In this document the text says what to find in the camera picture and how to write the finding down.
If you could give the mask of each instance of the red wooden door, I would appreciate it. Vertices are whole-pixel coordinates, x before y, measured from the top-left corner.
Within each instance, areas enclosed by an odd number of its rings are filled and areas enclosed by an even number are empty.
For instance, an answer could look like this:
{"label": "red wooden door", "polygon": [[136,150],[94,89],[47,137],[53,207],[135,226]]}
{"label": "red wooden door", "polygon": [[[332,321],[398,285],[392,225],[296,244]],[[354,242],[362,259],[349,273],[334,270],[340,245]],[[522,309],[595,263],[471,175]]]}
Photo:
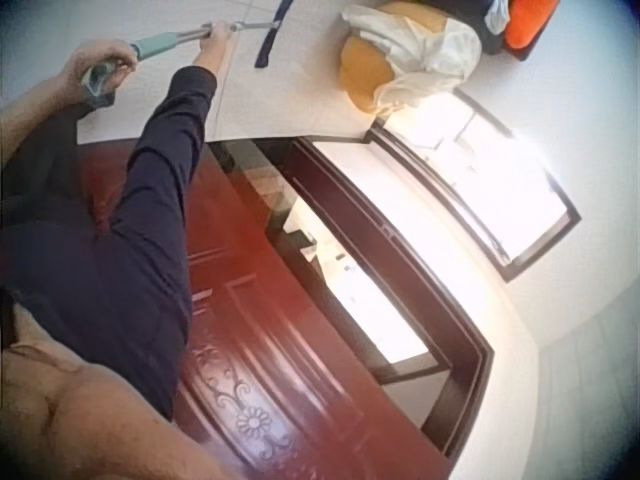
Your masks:
{"label": "red wooden door", "polygon": [[187,203],[194,318],[176,423],[247,478],[446,478],[449,460],[389,402],[204,156]]}

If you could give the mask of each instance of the white cloth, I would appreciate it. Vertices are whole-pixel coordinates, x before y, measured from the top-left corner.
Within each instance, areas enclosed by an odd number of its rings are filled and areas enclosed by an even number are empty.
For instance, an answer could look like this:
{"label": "white cloth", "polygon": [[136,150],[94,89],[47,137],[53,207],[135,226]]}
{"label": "white cloth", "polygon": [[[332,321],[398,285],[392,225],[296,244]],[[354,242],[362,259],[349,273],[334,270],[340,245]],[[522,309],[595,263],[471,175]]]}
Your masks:
{"label": "white cloth", "polygon": [[511,20],[509,16],[509,0],[493,0],[489,11],[484,17],[484,23],[494,35],[500,35],[507,28]]}
{"label": "white cloth", "polygon": [[366,7],[348,7],[342,17],[385,54],[395,74],[376,89],[380,110],[417,107],[424,97],[452,90],[469,78],[482,53],[476,32],[457,20],[448,19],[436,34],[409,18]]}

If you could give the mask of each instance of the orange object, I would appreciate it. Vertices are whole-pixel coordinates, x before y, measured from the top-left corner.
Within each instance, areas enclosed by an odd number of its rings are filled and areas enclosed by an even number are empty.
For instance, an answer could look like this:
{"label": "orange object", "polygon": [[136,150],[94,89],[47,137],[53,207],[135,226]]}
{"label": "orange object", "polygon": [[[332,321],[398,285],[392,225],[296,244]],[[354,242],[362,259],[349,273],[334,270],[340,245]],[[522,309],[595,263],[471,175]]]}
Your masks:
{"label": "orange object", "polygon": [[506,41],[514,49],[525,48],[538,34],[560,0],[512,0],[511,20],[507,25]]}

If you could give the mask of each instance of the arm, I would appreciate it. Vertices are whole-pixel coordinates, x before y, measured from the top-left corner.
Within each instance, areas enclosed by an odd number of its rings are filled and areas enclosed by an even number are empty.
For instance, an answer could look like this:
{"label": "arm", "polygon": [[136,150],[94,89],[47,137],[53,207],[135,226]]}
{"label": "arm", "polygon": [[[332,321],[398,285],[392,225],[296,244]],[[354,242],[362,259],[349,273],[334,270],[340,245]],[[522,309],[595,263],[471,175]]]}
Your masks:
{"label": "arm", "polygon": [[84,100],[82,76],[106,59],[119,59],[123,66],[107,82],[115,90],[136,66],[133,49],[120,41],[101,41],[78,48],[62,71],[44,80],[0,114],[0,168],[3,168],[24,139],[50,115]]}

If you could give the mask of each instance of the dark wood door frame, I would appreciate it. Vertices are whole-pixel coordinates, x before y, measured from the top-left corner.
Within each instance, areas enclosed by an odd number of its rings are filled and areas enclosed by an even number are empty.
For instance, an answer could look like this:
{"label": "dark wood door frame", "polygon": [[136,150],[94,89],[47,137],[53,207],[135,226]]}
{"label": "dark wood door frame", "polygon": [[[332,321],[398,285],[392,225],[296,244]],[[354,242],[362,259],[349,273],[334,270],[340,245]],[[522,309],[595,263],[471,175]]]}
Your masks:
{"label": "dark wood door frame", "polygon": [[284,160],[287,180],[450,369],[422,431],[455,461],[482,402],[493,350],[395,227],[309,140],[277,151],[274,163]]}

